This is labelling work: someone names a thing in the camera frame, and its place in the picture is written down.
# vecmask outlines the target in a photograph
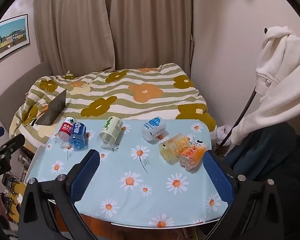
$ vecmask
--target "screw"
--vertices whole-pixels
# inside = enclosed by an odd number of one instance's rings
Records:
[[[31,178],[31,179],[29,179],[29,181],[28,181],[29,184],[34,184],[34,182],[35,182],[35,178]]]
[[[238,180],[245,181],[246,177],[244,175],[238,175]]]
[[[65,175],[65,174],[60,174],[60,175],[57,177],[57,180],[63,181],[65,178],[66,178],[66,175]]]
[[[273,185],[274,184],[274,181],[272,179],[268,179],[268,184],[269,185]]]

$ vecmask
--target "daisy print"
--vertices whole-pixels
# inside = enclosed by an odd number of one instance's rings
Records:
[[[162,227],[174,227],[173,222],[174,221],[172,217],[167,219],[167,215],[162,213],[161,217],[160,215],[153,217],[152,221],[150,221],[148,224],[151,226],[162,228]]]
[[[194,136],[192,133],[187,134],[186,137],[189,139],[190,144],[194,143],[195,140],[194,140]]]
[[[61,161],[56,161],[55,164],[52,165],[52,174],[53,173],[60,173],[63,170],[63,163]]]
[[[199,223],[203,223],[203,222],[207,222],[208,221],[208,218],[206,215],[204,215],[204,217],[202,218],[199,218],[197,220],[193,220],[192,223],[193,224],[199,224]]]
[[[185,185],[188,185],[189,182],[186,182],[185,179],[187,177],[182,177],[182,174],[180,173],[179,175],[176,173],[176,176],[171,175],[171,178],[168,178],[168,182],[166,183],[168,186],[167,188],[169,188],[168,191],[172,191],[174,190],[174,194],[177,194],[177,191],[179,191],[180,193],[182,193],[181,190],[183,191],[187,191],[188,189],[185,187]]]
[[[148,152],[150,150],[147,150],[146,146],[143,145],[137,145],[136,149],[131,149],[131,157],[135,160],[136,158],[140,158],[140,160],[143,160],[143,158],[148,157]]]
[[[46,146],[46,150],[47,150],[47,151],[51,150],[51,148],[52,148],[52,145],[51,145],[51,144],[48,144],[48,145]]]
[[[133,187],[139,185],[139,182],[143,182],[142,179],[137,179],[138,177],[140,177],[140,174],[135,172],[131,174],[131,171],[125,172],[124,177],[119,180],[119,182],[123,182],[120,187],[124,187],[124,191],[126,191],[128,188],[133,189]]]
[[[217,206],[220,206],[220,197],[218,193],[211,194],[210,198],[206,202],[206,208],[209,209],[209,211],[213,210],[214,212],[218,211]]]
[[[101,152],[100,153],[100,160],[102,160],[104,162],[106,160],[106,158],[108,158],[108,153]]]
[[[124,123],[124,124],[123,124],[121,130],[124,132],[124,134],[127,134],[128,132],[130,132],[130,129],[131,129],[130,126],[131,126],[131,125],[128,124],[128,123]]]
[[[113,214],[117,213],[116,209],[119,208],[119,207],[117,207],[117,204],[118,203],[115,200],[106,199],[106,201],[103,201],[101,203],[101,206],[100,206],[100,208],[102,209],[101,214],[103,214],[105,212],[106,215],[108,215],[109,217],[112,217]]]
[[[202,123],[196,122],[191,126],[191,130],[193,132],[201,132],[202,127],[203,127]]]
[[[149,196],[150,194],[152,194],[152,188],[150,188],[147,184],[141,185],[139,188],[139,191],[143,196]]]
[[[163,143],[167,140],[169,140],[170,138],[168,136],[163,136],[162,134],[160,134],[157,139],[159,140],[159,143]]]
[[[86,132],[86,137],[89,139],[89,140],[92,140],[92,138],[95,136],[96,132],[94,132],[93,130],[88,130]]]

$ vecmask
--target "laptop lid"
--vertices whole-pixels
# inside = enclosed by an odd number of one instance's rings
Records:
[[[50,125],[53,124],[54,120],[56,120],[59,114],[66,107],[66,95],[67,90],[65,89],[49,103],[48,112]]]

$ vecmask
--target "laptop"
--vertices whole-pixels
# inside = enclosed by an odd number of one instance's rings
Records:
[[[48,110],[35,122],[35,124],[52,125],[54,120],[56,120],[62,110],[66,107],[66,95],[66,89],[57,95],[55,99],[49,103]]]

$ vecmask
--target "light blue tablecloth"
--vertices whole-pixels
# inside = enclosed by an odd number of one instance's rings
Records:
[[[55,138],[50,138],[28,178],[53,180],[67,174],[89,149],[97,150],[100,166],[82,200],[75,204],[80,213],[130,226],[171,227],[212,220],[226,210],[227,203],[219,198],[203,165],[187,172],[179,163],[168,164],[160,155],[159,142],[149,143],[142,137],[145,121],[123,120],[126,129],[115,150],[104,150],[97,141],[105,120],[77,121],[87,126],[88,149],[61,149]],[[165,122],[169,134],[164,140],[182,133],[211,148],[209,130],[202,122]]]

